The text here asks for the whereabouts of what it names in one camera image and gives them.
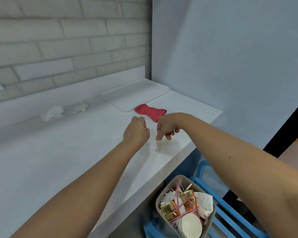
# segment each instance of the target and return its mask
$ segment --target person's right arm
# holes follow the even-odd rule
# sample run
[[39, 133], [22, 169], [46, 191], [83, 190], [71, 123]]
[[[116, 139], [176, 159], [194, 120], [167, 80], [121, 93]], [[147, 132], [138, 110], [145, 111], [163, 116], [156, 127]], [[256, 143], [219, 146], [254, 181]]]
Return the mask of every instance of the person's right arm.
[[160, 117], [156, 140], [183, 129], [218, 176], [275, 238], [298, 238], [298, 171], [263, 150], [184, 113]]

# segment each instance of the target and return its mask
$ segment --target white cutting board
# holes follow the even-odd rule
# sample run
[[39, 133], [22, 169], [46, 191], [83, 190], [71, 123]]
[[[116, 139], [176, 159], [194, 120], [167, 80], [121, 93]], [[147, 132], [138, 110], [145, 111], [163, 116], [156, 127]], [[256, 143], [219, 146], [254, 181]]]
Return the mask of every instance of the white cutting board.
[[148, 79], [142, 79], [110, 89], [101, 94], [102, 99], [123, 112], [130, 112], [170, 91], [170, 88]]

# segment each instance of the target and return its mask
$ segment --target blue-gray wall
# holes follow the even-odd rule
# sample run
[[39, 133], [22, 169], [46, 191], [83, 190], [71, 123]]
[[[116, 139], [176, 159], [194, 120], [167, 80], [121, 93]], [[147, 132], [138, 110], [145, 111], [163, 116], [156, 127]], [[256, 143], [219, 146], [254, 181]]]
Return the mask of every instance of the blue-gray wall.
[[153, 0], [152, 80], [264, 148], [298, 107], [298, 0]]

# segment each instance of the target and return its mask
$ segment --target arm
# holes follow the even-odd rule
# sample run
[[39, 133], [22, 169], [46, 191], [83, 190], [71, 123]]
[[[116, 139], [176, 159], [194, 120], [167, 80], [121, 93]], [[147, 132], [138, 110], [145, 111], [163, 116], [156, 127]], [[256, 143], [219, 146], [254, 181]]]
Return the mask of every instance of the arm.
[[298, 237], [298, 171], [198, 118], [162, 116], [156, 140], [183, 129], [218, 176], [247, 205], [271, 237]]
[[57, 193], [11, 237], [87, 237], [128, 162], [149, 137], [150, 131], [146, 128], [145, 119], [133, 117], [121, 143]]

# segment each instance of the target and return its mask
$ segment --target forearm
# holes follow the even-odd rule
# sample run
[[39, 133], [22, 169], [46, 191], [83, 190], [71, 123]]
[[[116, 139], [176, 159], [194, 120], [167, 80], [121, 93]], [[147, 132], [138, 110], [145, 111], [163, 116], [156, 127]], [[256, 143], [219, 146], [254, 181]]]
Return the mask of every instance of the forearm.
[[87, 237], [136, 152], [131, 144], [118, 144], [41, 207], [12, 237]]
[[191, 115], [181, 114], [178, 127], [267, 230], [276, 235], [294, 222], [298, 225], [298, 205], [293, 202], [298, 198], [297, 170]]

